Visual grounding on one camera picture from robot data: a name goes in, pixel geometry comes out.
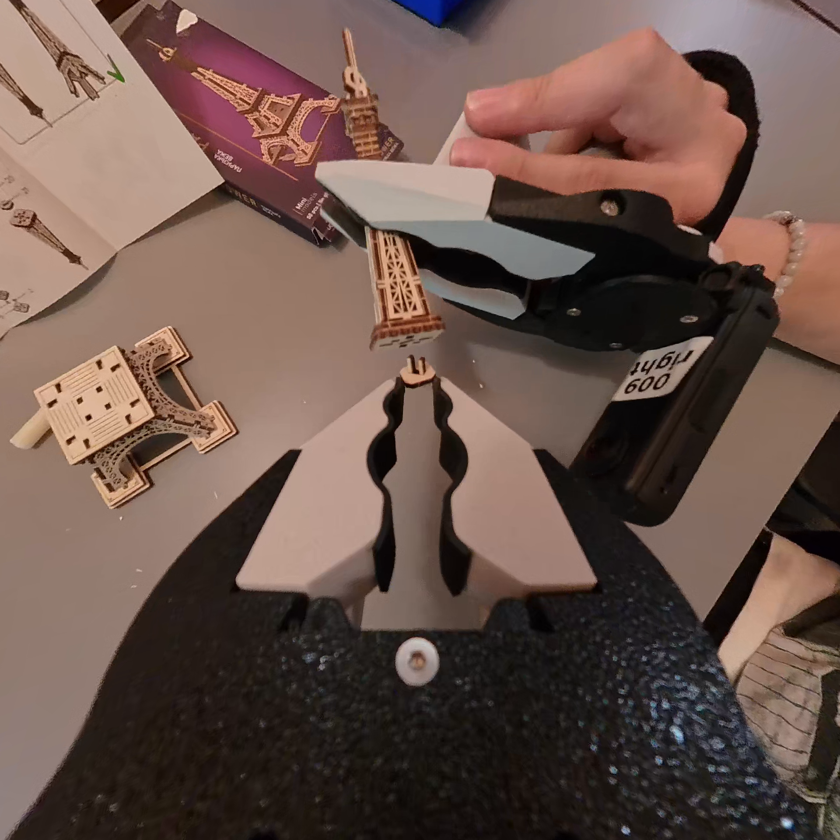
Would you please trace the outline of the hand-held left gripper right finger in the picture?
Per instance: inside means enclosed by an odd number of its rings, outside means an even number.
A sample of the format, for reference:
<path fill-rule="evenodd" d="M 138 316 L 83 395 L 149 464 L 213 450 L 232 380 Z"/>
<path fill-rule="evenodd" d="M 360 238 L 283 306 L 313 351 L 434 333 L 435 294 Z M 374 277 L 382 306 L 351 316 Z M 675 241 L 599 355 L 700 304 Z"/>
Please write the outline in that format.
<path fill-rule="evenodd" d="M 439 565 L 454 596 L 591 592 L 597 579 L 531 445 L 453 382 L 433 381 L 443 498 Z"/>

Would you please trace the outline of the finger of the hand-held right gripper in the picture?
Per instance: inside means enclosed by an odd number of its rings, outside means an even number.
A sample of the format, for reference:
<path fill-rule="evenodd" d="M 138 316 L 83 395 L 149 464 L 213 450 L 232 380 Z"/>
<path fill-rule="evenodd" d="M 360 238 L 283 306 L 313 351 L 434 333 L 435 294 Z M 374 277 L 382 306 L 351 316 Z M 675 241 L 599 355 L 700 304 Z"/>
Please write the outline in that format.
<path fill-rule="evenodd" d="M 425 292 L 484 319 L 512 321 L 526 309 L 529 279 L 507 272 L 492 259 L 457 248 L 441 248 L 397 232 L 411 251 Z"/>
<path fill-rule="evenodd" d="M 580 250 L 495 221 L 501 184 L 486 170 L 441 164 L 327 161 L 318 183 L 371 228 L 418 237 L 441 249 L 487 257 L 530 280 L 570 276 Z"/>

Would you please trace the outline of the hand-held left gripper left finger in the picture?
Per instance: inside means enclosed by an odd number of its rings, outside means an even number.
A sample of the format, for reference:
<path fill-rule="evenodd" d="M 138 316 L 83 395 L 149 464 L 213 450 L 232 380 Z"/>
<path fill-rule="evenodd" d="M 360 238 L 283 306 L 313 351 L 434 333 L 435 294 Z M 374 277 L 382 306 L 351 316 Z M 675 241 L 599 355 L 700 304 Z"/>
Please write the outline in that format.
<path fill-rule="evenodd" d="M 379 385 L 297 451 L 294 466 L 236 577 L 242 591 L 311 599 L 387 592 L 395 566 L 392 501 L 400 377 Z"/>

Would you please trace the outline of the wooden tower spire section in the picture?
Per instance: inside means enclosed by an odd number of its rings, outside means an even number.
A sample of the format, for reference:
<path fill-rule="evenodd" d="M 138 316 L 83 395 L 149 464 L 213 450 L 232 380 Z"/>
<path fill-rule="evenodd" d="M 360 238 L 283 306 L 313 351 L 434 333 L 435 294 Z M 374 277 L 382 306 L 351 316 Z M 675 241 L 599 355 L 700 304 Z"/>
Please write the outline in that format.
<path fill-rule="evenodd" d="M 343 29 L 342 38 L 346 59 L 342 104 L 345 132 L 360 161 L 383 161 L 379 99 L 361 75 L 349 29 Z M 429 309 L 409 243 L 400 234 L 367 225 L 363 232 L 374 295 L 371 349 L 404 348 L 435 340 L 445 330 L 445 323 Z"/>

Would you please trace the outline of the person's right forearm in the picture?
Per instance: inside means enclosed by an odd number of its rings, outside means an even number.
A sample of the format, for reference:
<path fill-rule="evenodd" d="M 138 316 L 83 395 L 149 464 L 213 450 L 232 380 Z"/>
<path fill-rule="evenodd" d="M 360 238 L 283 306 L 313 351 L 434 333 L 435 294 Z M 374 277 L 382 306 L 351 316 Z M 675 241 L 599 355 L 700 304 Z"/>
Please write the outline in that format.
<path fill-rule="evenodd" d="M 789 212 L 734 217 L 718 239 L 724 256 L 761 265 L 776 286 L 774 337 L 839 363 L 839 225 L 807 223 Z"/>

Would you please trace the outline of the person's right hand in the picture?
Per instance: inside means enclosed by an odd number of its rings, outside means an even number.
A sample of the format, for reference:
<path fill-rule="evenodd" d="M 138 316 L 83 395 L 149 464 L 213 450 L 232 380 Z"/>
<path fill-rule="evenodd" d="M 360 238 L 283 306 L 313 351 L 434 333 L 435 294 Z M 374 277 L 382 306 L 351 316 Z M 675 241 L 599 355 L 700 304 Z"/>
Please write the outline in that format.
<path fill-rule="evenodd" d="M 550 73 L 471 91 L 453 166 L 561 195 L 633 190 L 663 197 L 697 228 L 721 197 L 747 137 L 728 94 L 651 29 Z"/>

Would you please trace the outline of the blue plastic bin with tag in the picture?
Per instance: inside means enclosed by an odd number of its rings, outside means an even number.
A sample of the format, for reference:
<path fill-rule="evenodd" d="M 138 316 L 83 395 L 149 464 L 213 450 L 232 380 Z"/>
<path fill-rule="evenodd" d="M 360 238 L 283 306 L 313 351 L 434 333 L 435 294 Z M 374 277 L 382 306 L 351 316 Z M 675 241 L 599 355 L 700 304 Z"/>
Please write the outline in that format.
<path fill-rule="evenodd" d="M 393 3 L 416 15 L 427 23 L 440 28 L 457 12 L 468 6 L 470 1 L 397 0 Z"/>

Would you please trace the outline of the purple model kit box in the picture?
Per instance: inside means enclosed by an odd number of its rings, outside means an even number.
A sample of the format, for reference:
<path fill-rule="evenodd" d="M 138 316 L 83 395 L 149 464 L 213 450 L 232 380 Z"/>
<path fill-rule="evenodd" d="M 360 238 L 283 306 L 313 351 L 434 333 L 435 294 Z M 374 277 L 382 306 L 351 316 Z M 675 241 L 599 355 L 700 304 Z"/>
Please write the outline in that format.
<path fill-rule="evenodd" d="M 175 2 L 143 5 L 122 41 L 236 200 L 318 247 L 341 240 L 321 214 L 325 161 L 356 160 L 338 96 Z"/>

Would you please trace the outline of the wooden tower base section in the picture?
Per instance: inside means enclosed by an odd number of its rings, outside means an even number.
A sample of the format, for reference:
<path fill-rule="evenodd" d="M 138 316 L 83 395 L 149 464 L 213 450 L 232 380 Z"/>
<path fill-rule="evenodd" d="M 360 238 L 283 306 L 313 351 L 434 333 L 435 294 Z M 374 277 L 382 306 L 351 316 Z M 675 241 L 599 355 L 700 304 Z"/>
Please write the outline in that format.
<path fill-rule="evenodd" d="M 167 326 L 131 350 L 114 345 L 35 389 L 48 434 L 68 464 L 91 467 L 109 509 L 144 494 L 150 470 L 188 446 L 205 455 L 238 434 L 224 405 L 201 403 L 184 376 L 192 357 Z"/>

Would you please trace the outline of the dark shorts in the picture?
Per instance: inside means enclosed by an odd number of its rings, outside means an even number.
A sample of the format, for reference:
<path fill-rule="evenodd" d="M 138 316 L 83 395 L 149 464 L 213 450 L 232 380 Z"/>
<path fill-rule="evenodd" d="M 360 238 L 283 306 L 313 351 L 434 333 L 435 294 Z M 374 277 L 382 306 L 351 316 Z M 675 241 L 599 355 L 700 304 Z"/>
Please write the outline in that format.
<path fill-rule="evenodd" d="M 839 416 L 836 416 L 766 523 L 794 540 L 803 534 L 838 538 Z"/>

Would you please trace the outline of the person's bare leg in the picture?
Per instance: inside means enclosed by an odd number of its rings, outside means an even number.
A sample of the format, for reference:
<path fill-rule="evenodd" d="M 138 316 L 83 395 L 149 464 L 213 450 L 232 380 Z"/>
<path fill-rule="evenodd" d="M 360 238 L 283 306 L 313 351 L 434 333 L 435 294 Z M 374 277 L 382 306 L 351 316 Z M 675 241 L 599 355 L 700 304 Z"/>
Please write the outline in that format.
<path fill-rule="evenodd" d="M 767 559 L 718 650 L 732 684 L 770 631 L 802 609 L 795 608 L 794 577 L 806 555 L 792 541 L 770 534 Z"/>

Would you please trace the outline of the folded assembly instruction sheet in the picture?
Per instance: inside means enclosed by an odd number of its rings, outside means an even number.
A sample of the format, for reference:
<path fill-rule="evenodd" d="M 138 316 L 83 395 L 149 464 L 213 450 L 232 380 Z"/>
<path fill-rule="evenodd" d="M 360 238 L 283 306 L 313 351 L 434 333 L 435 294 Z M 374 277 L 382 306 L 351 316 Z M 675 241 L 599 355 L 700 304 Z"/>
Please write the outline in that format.
<path fill-rule="evenodd" d="M 1 335 L 221 178 L 94 2 L 1 2 Z"/>

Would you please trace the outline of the striped grey cloth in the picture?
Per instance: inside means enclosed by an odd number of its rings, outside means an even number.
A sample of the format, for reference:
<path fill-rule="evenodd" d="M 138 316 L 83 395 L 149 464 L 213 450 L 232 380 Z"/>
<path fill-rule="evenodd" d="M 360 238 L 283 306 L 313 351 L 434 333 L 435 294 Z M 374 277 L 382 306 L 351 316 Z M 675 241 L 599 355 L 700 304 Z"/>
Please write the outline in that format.
<path fill-rule="evenodd" d="M 839 625 L 777 626 L 736 682 L 770 763 L 825 838 L 839 838 Z"/>

